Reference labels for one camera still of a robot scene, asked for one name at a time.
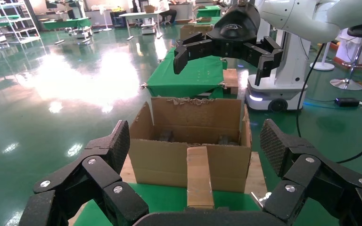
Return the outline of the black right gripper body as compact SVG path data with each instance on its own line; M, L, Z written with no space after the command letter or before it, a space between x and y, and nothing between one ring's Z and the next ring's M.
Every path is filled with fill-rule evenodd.
M206 34L210 53L217 57L249 59L256 44L260 15L252 4L230 7Z

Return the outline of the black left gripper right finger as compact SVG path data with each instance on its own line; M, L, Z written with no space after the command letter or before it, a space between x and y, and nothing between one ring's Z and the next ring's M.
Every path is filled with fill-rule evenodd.
M265 212L290 226L313 199L341 226L362 226L362 174L327 159L306 139L282 132L271 119L263 122L260 146L280 178Z

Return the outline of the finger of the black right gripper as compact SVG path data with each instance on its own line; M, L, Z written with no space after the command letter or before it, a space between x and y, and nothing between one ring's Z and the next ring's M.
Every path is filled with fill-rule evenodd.
M214 43L202 32L195 32L176 43L173 59L173 72L180 74L188 61L211 56Z
M257 68L254 84L260 85L262 78L270 77L273 69L280 66L283 49L270 36L256 44L244 43L243 60Z

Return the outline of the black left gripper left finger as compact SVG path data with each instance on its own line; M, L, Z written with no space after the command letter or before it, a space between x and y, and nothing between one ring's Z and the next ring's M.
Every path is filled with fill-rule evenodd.
M66 226L92 200L112 225L134 225L149 210L120 175L129 148L129 125L120 120L110 135L91 140L76 160L35 183L19 224Z

